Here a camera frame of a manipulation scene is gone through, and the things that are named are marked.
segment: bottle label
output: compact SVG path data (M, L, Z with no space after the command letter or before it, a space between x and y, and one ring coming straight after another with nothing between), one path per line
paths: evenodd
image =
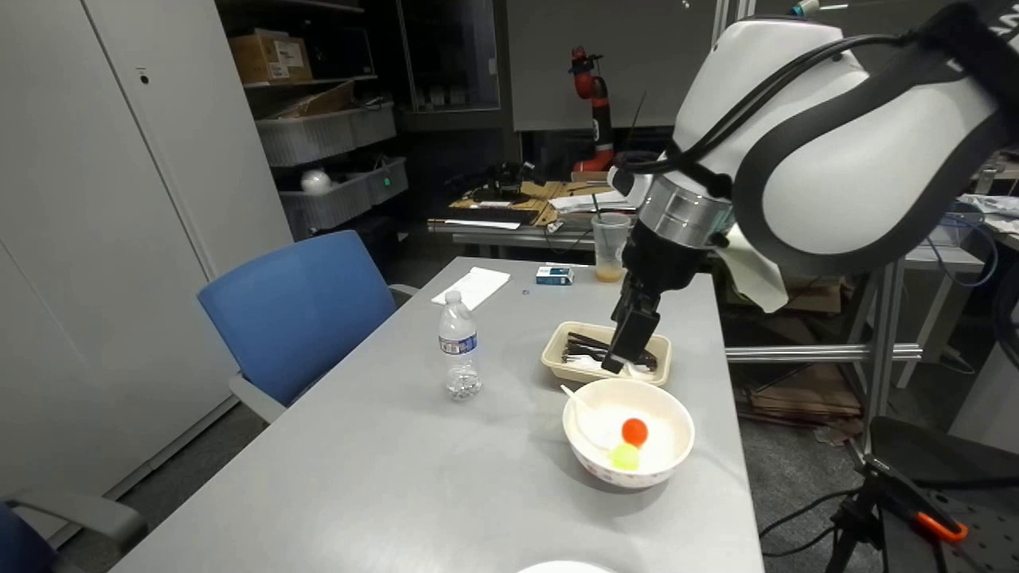
M440 337L444 354L474 354L478 351L478 335L463 337L463 340L446 340Z

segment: blue chair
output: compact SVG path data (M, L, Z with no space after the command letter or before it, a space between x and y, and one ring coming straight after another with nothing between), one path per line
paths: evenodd
M240 363L228 389L278 422L393 314L393 292L358 234L260 254L198 292Z
M23 490L0 499L0 573L77 573L56 551L12 511L25 506L116 541L119 551L133 549L145 524L111 499L64 490Z

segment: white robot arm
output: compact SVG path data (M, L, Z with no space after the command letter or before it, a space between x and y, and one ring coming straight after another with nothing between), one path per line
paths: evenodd
M867 75L854 50L887 50ZM689 288L732 224L783 270L877 270L941 219L971 171L1016 141L1019 55L965 4L906 36L734 24L675 115L625 263L615 357L653 335L658 292Z

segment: plastic water bottle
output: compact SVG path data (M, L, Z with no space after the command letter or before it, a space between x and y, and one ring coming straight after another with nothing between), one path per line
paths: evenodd
M474 332L474 319L472 319L458 289L446 292L446 309L444 309L444 322L440 322L440 349L446 357L446 395L453 403L463 403L463 399L482 392L482 379L474 369L478 332Z

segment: cabinet door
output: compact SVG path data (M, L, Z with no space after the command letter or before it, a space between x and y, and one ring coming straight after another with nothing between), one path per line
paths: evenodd
M214 0L84 0L207 275L290 242Z
M210 415L232 366L89 14L4 0L0 69L0 490L99 495Z

